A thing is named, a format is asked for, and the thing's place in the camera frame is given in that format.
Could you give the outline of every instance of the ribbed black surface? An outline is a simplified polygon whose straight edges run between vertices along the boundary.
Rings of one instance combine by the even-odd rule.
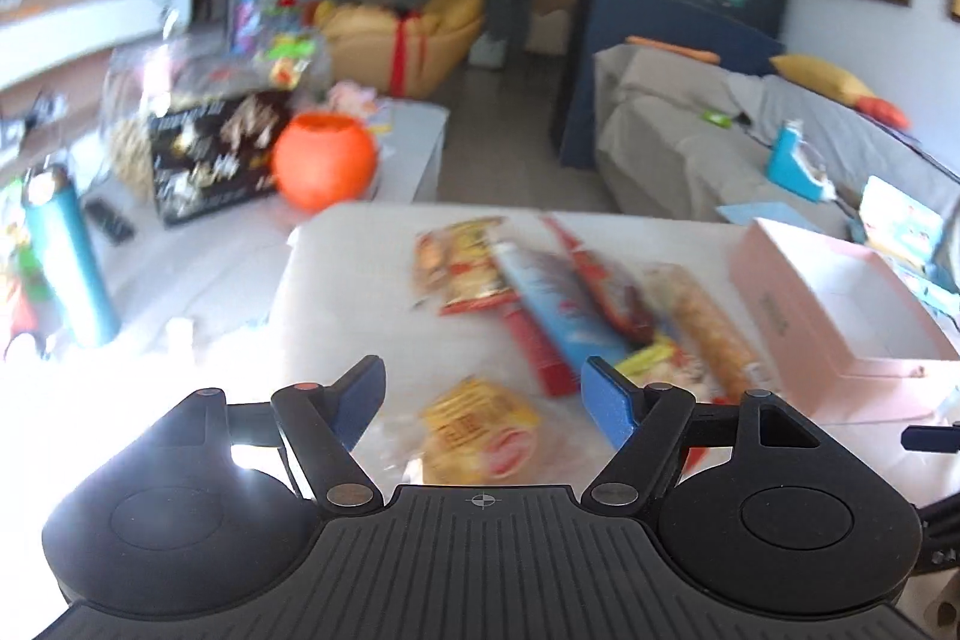
[[[472,501],[483,494],[492,503]],[[74,605],[44,640],[664,638],[896,640],[891,608],[829,622],[714,603],[640,524],[594,516],[565,488],[402,487],[389,509],[330,523],[271,592],[217,615],[138,622]]]

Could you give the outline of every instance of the orange vase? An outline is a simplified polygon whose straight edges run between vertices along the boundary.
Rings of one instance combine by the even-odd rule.
[[[356,119],[306,112],[280,134],[272,167],[286,199],[319,213],[363,196],[376,173],[376,157],[373,137]]]

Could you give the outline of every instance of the gray couch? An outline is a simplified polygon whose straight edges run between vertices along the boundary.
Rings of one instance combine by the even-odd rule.
[[[628,214],[719,221],[718,206],[779,201],[846,239],[837,205],[801,199],[765,176],[781,125],[801,119],[848,204],[859,206],[875,175],[956,224],[960,186],[952,178],[860,114],[780,77],[627,44],[597,54],[595,68],[597,166]],[[750,127],[719,128],[701,118],[706,110],[743,114]]]

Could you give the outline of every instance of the wall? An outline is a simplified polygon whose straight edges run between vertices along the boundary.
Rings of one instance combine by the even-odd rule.
[[[947,16],[947,0],[790,0],[784,42],[899,104],[918,139],[960,170],[960,23]]]

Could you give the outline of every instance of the white and blue package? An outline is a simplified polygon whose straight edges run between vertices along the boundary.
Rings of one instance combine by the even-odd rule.
[[[577,375],[590,357],[616,365],[631,349],[592,306],[573,270],[513,242],[493,242],[501,274]]]

